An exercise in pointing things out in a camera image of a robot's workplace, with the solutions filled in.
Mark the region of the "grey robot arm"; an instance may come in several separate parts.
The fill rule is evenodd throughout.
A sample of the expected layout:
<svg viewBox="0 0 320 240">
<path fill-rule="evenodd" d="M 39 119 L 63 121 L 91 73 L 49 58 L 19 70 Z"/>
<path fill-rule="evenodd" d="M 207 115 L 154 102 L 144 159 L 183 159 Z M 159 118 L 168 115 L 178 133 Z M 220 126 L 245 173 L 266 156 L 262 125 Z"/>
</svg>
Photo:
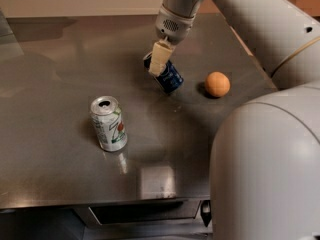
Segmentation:
<svg viewBox="0 0 320 240">
<path fill-rule="evenodd" d="M 202 0 L 163 0 L 151 72 Z M 212 0 L 276 91 L 235 109 L 210 159 L 213 240 L 319 240 L 320 24 L 287 0 Z"/>
</svg>

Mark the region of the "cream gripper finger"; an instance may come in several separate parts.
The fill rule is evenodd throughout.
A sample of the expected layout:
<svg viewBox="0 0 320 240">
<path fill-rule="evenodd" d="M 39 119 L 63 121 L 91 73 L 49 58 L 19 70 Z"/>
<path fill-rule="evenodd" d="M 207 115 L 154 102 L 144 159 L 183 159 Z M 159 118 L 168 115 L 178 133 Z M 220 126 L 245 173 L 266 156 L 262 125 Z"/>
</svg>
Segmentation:
<svg viewBox="0 0 320 240">
<path fill-rule="evenodd" d="M 160 39 L 153 45 L 149 72 L 158 77 L 174 51 L 174 46 L 166 39 Z"/>
</svg>

